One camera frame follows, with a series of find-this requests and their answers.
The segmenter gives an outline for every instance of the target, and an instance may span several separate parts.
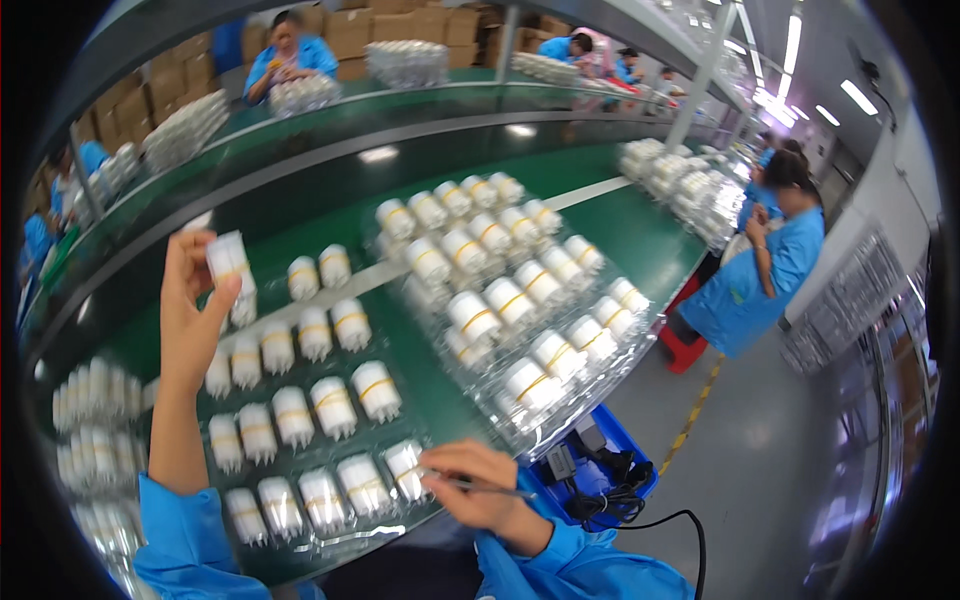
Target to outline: blue work uniform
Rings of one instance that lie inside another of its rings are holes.
[[[823,244],[824,210],[816,206],[767,233],[773,298],[763,291],[756,251],[749,249],[731,259],[677,309],[711,346],[736,358],[777,321],[813,270]]]
[[[554,37],[553,39],[547,39],[540,45],[537,54],[555,60],[562,60],[563,62],[573,62],[576,57],[570,54],[571,39],[573,39],[573,37]]]
[[[618,59],[616,64],[614,65],[614,68],[616,69],[617,79],[619,79],[624,84],[634,85],[640,82],[639,78],[634,77],[634,67],[627,66],[623,62],[623,59]]]
[[[260,81],[263,74],[267,72],[267,65],[276,56],[276,48],[270,46],[256,56],[253,66],[250,68],[250,75],[247,76],[247,83],[243,86],[243,99],[247,104],[258,105],[267,97],[264,94],[259,102],[251,103],[250,87]],[[316,36],[300,36],[297,46],[297,64],[301,69],[316,69],[325,73],[332,79],[337,78],[337,67],[340,63],[333,56],[330,47],[322,38]]]
[[[80,161],[86,169],[89,177],[100,170],[100,166],[110,158],[110,154],[104,149],[100,142],[84,142],[80,145]],[[54,184],[50,189],[50,209],[65,221],[66,215],[63,214],[63,190],[60,189],[60,176],[54,179]]]
[[[262,598],[270,592],[240,575],[221,516],[220,495],[207,489],[179,496],[140,474],[140,518],[149,542],[133,560],[136,574],[164,598]],[[507,552],[487,532],[477,532],[477,562],[484,581],[476,597],[511,600],[690,600],[693,588],[668,564],[612,546],[616,532],[589,534],[554,520],[553,536],[534,558]],[[300,598],[325,598],[311,582]]]

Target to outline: blue sleeve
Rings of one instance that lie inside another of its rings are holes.
[[[240,575],[216,490],[180,496],[140,473],[140,518],[147,545],[133,568],[164,598],[270,599],[263,584]]]
[[[330,47],[320,37],[314,37],[309,42],[310,64],[303,65],[306,69],[317,69],[331,79],[337,79],[337,67],[340,63],[333,56]]]
[[[673,567],[613,547],[615,531],[587,533],[551,519],[553,536],[534,558],[510,555],[486,532],[478,535],[484,582],[477,597],[512,600],[689,600],[693,588]]]
[[[250,75],[247,76],[247,82],[243,86],[243,101],[250,106],[256,106],[263,102],[267,98],[267,94],[264,94],[260,98],[260,102],[251,103],[250,96],[250,86],[260,81],[260,78],[263,77],[263,74],[267,72],[267,63],[270,62],[270,59],[273,57],[273,53],[270,52],[271,48],[267,48],[260,54],[256,55],[256,59],[253,61],[253,66],[250,67]]]

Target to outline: cardboard box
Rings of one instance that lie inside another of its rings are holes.
[[[567,25],[562,20],[544,15],[540,18],[540,30],[549,33],[552,37],[569,36],[573,27]]]
[[[392,41],[395,39],[413,39],[413,15],[375,14],[373,16],[373,34],[371,41]]]
[[[336,11],[326,16],[324,39],[337,60],[364,55],[364,46],[370,43],[372,17],[370,9]]]
[[[342,82],[352,82],[367,76],[367,65],[363,59],[347,59],[340,61],[337,69],[337,79]]]
[[[177,61],[184,62],[185,60],[192,59],[207,52],[212,44],[213,34],[211,32],[204,32],[175,46],[174,56],[177,58]]]
[[[123,100],[117,103],[114,110],[117,125],[121,130],[125,130],[129,124],[139,123],[150,114],[147,107],[147,96],[144,94],[143,87],[138,87],[130,92]]]
[[[155,107],[176,100],[185,91],[183,65],[180,65],[179,68],[167,69],[150,75],[150,98]]]
[[[470,9],[452,9],[446,22],[447,46],[469,46],[477,37],[480,13]]]
[[[407,12],[407,0],[368,0],[373,14],[402,14]]]
[[[324,21],[326,21],[326,9],[324,5],[303,7],[300,9],[303,16],[303,30],[313,36],[322,36],[324,34]]]
[[[471,66],[477,56],[477,45],[451,46],[449,48],[450,68],[463,69]]]
[[[267,47],[267,28],[260,23],[247,25],[240,34],[240,45],[243,51],[243,62],[253,62],[256,60],[256,55]]]
[[[441,7],[424,7],[413,11],[413,39],[444,43],[447,10]]]
[[[188,59],[183,63],[183,70],[187,87],[192,87],[193,83],[205,84],[214,76],[213,55],[204,52]]]

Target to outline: hand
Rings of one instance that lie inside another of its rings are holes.
[[[420,455],[420,464],[444,475],[467,475],[479,486],[516,489],[516,462],[475,440],[443,444]],[[489,529],[518,554],[536,556],[553,536],[553,523],[523,500],[503,493],[461,490],[436,475],[422,477],[444,507],[467,527]]]
[[[195,397],[213,360],[224,321],[237,294],[240,276],[226,278],[197,310],[197,296],[210,289],[206,245],[217,234],[185,231],[170,236],[160,288],[160,387],[165,395]]]
[[[754,246],[763,246],[766,243],[767,229],[760,224],[760,221],[756,217],[751,217],[750,220],[747,221],[743,232]]]

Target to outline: blue plastic bin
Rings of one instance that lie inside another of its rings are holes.
[[[604,404],[600,404],[590,415],[596,421],[604,437],[607,438],[607,449],[610,452],[632,450],[636,453],[634,457],[636,463],[645,463],[650,460]],[[573,448],[570,448],[570,454],[573,455],[577,464],[577,473],[573,476],[573,479],[577,482],[577,487],[581,492],[598,495],[608,492],[613,487],[610,480],[611,473],[607,468],[584,458]],[[555,483],[551,486],[544,485],[540,480],[540,469],[541,464],[537,463],[530,468],[521,468],[516,476],[516,484],[521,490],[537,494],[537,499],[530,502],[530,505],[540,515],[558,517],[570,525],[580,525],[580,521],[574,519],[564,509],[564,504],[571,497],[566,485],[563,483]],[[650,479],[640,486],[636,495],[646,498],[657,486],[659,480],[660,475],[654,468]],[[596,522],[591,523],[592,531],[608,529],[619,524],[616,518],[606,514],[596,516],[594,521]]]

